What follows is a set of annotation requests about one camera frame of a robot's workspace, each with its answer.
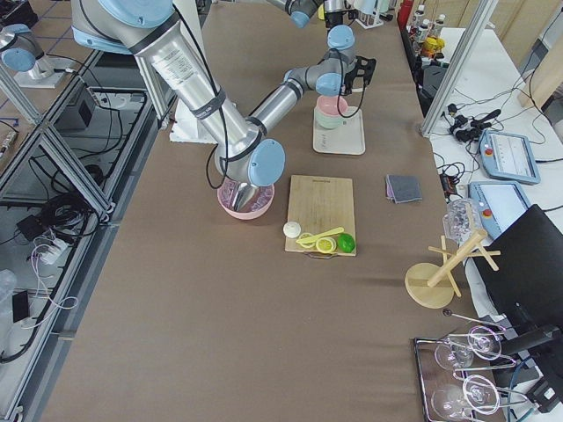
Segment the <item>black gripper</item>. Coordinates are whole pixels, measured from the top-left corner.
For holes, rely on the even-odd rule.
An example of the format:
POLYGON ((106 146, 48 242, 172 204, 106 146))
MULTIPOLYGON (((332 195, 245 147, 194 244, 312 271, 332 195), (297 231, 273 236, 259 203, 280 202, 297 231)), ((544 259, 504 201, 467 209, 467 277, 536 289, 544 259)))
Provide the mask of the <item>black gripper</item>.
POLYGON ((355 78, 356 78, 355 70, 348 72, 346 75, 342 75, 341 90, 340 90, 341 96, 347 96, 352 93, 355 78))

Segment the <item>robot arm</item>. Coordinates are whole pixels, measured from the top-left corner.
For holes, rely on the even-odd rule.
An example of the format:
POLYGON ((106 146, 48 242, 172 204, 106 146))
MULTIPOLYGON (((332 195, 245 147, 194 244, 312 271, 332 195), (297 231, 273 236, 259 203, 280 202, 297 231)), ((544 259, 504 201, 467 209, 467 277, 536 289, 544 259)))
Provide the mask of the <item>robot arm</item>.
POLYGON ((357 63, 355 36, 347 25, 327 34, 328 50, 314 66, 289 70, 283 82, 243 116, 214 80, 201 51, 184 38, 170 1, 74 1, 75 41, 84 46, 144 59, 177 94, 217 143, 216 168, 226 178, 270 186, 282 175, 285 152, 267 133, 307 91, 340 94, 357 63))
POLYGON ((320 8, 325 28, 330 30, 344 23, 344 17, 358 17, 359 12, 353 8, 353 1, 345 0, 267 0, 267 3, 284 11, 299 28, 304 28, 314 18, 320 8))

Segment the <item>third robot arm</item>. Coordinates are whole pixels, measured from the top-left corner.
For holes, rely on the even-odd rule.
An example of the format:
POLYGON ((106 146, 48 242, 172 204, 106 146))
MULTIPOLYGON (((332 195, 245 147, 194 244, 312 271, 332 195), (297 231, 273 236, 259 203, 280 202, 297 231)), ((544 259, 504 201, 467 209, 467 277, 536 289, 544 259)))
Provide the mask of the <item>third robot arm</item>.
POLYGON ((62 80, 50 59, 25 24, 12 24, 1 29, 1 62, 16 72, 21 88, 54 89, 62 80))

